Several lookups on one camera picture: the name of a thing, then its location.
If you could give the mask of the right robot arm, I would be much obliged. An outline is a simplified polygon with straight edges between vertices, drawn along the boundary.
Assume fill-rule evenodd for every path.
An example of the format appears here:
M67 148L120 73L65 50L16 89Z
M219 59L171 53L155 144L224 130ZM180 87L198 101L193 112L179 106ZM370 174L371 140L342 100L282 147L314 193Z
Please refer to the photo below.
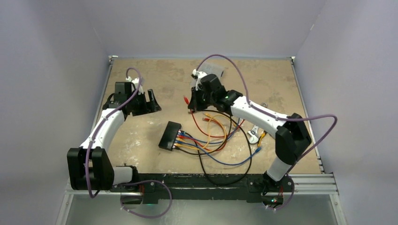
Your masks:
M282 178L312 143L302 117L274 112L236 90L226 90L217 75L193 70L191 76L190 110L203 111L213 106L258 126L274 138L276 158L265 172L263 184L270 191L280 187Z

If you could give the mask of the clear plastic parts box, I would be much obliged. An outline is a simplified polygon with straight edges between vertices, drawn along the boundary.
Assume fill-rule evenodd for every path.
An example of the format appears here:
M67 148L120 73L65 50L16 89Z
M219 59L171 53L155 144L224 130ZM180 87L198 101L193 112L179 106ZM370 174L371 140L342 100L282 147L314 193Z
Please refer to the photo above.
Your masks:
M206 74L214 74L219 78L222 77L224 70L225 67L209 62L204 62L203 64L200 65L198 69L199 72L204 72Z

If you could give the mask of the black network switch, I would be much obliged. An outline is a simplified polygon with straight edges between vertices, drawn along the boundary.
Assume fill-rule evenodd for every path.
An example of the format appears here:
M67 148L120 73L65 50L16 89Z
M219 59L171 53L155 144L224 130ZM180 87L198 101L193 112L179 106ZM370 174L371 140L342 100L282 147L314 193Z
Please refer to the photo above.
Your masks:
M160 149L172 151L181 127L182 125L180 123L169 121L162 134L158 147Z

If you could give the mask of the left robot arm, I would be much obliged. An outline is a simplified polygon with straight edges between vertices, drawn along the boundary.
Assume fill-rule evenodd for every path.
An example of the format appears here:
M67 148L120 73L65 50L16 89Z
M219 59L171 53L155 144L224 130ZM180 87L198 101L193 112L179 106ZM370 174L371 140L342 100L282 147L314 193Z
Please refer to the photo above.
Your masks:
M73 190L110 190L119 184L129 192L139 188L137 168L131 165L112 166L107 151L129 115L161 111L153 90L144 91L142 84L140 78L116 82L115 91L102 106L100 119L91 134L79 147L67 152L69 180Z

